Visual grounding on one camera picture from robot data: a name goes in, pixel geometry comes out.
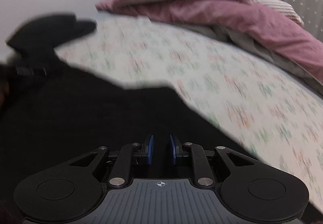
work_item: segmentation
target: metal screw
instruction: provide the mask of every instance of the metal screw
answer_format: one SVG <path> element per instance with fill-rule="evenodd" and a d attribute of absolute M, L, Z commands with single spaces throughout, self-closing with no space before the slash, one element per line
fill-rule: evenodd
<path fill-rule="evenodd" d="M 109 183 L 113 186 L 120 186 L 123 183 L 125 183 L 125 180 L 120 177 L 114 177 L 114 178 L 110 179 Z"/>
<path fill-rule="evenodd" d="M 209 177 L 199 178 L 199 180 L 197 182 L 202 186 L 210 186 L 213 184 L 213 180 L 210 179 Z"/>

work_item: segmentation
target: pink comforter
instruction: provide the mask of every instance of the pink comforter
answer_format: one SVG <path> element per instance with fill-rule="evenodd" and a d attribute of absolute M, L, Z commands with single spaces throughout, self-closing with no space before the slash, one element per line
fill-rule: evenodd
<path fill-rule="evenodd" d="M 117 5 L 105 0 L 99 10 L 116 14 L 148 16 L 152 20 L 199 25 L 218 24 L 246 33 L 265 48 L 301 65 L 323 83 L 323 44 L 279 12 L 259 4 L 234 0 L 141 0 Z"/>

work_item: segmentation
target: mattress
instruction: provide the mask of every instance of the mattress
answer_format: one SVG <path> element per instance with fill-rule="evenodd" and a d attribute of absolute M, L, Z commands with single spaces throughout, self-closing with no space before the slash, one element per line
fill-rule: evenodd
<path fill-rule="evenodd" d="M 323 211 L 319 97 L 234 45 L 145 17 L 97 19 L 95 34 L 57 49 L 61 59 L 124 88 L 173 87 L 249 152 L 300 178 Z"/>

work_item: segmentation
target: person's hand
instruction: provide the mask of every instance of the person's hand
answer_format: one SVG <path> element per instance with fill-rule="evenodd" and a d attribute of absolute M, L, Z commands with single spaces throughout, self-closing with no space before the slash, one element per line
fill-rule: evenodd
<path fill-rule="evenodd" d="M 4 102 L 5 96 L 9 94 L 9 84 L 8 82 L 0 81 L 0 108 Z"/>

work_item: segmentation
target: crosshair symbol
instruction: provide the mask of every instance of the crosshair symbol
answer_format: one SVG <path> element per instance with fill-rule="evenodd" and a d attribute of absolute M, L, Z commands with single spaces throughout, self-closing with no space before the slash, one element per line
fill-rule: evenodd
<path fill-rule="evenodd" d="M 167 183 L 160 181 L 160 182 L 156 183 L 156 185 L 162 187 L 162 186 L 167 185 Z"/>

